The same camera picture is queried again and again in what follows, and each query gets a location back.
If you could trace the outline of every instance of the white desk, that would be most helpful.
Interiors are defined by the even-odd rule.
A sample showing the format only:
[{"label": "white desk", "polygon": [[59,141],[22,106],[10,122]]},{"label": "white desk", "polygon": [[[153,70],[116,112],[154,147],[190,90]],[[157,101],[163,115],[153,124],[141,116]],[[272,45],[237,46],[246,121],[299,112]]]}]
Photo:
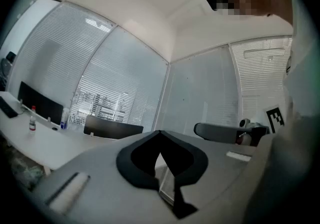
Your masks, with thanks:
[{"label": "white desk", "polygon": [[[17,113],[22,112],[19,101],[9,92],[0,92],[0,96]],[[29,121],[29,111],[9,119],[0,109],[0,131],[4,138],[22,154],[47,169],[58,169],[88,149],[117,142],[107,138],[91,137],[77,131],[61,130],[39,116],[36,132],[30,134]],[[58,131],[52,130],[52,127],[57,127]]]}]

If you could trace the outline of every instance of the person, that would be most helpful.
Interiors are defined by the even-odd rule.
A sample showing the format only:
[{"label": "person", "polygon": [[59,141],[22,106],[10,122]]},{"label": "person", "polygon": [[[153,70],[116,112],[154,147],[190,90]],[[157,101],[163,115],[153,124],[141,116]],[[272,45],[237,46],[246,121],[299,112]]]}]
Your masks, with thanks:
[{"label": "person", "polygon": [[292,48],[283,71],[287,118],[320,113],[319,35],[301,0],[207,0],[213,10],[229,9],[234,15],[277,15],[293,26]]}]

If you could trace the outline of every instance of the window blinds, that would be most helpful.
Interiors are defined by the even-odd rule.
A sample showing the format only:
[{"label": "window blinds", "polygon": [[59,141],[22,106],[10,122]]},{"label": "window blinds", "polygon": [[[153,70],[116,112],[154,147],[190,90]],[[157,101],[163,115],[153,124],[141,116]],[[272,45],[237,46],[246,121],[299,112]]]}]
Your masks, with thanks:
[{"label": "window blinds", "polygon": [[114,23],[71,3],[61,3],[29,35],[14,64],[8,90],[21,81],[70,107],[81,74]]},{"label": "window blinds", "polygon": [[70,124],[87,115],[152,130],[168,63],[139,39],[116,27],[90,60],[72,101]]},{"label": "window blinds", "polygon": [[228,46],[171,64],[156,129],[194,134],[199,122],[237,126],[238,86]]},{"label": "window blinds", "polygon": [[291,37],[277,37],[231,44],[241,82],[243,118],[251,119],[277,104],[285,118],[282,80],[291,43]]}]

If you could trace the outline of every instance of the small bottle with red cap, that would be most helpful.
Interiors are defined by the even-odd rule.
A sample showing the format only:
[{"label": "small bottle with red cap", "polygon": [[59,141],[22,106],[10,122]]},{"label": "small bottle with red cap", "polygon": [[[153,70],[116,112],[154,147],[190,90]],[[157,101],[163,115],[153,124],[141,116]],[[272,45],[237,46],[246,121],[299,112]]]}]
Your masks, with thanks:
[{"label": "small bottle with red cap", "polygon": [[30,122],[29,122],[29,129],[30,129],[30,132],[35,132],[36,131],[36,126],[35,126],[35,120],[36,120],[36,113],[35,113],[35,108],[36,106],[32,106],[32,109],[31,109],[31,117],[30,117]]}]

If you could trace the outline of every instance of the white wall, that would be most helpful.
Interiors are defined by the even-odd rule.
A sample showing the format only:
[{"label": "white wall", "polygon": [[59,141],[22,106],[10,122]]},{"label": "white wall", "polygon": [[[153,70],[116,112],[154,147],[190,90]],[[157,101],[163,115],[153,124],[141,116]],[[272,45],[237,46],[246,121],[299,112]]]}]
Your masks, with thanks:
[{"label": "white wall", "polygon": [[203,16],[181,27],[172,61],[223,44],[265,36],[290,35],[292,26],[277,16],[239,20],[218,13]]},{"label": "white wall", "polygon": [[17,55],[33,28],[58,4],[53,0],[37,0],[31,5],[10,30],[0,49],[0,59],[5,58],[10,51]]},{"label": "white wall", "polygon": [[175,44],[175,30],[155,7],[144,0],[65,0],[90,9],[142,40],[167,61]]}]

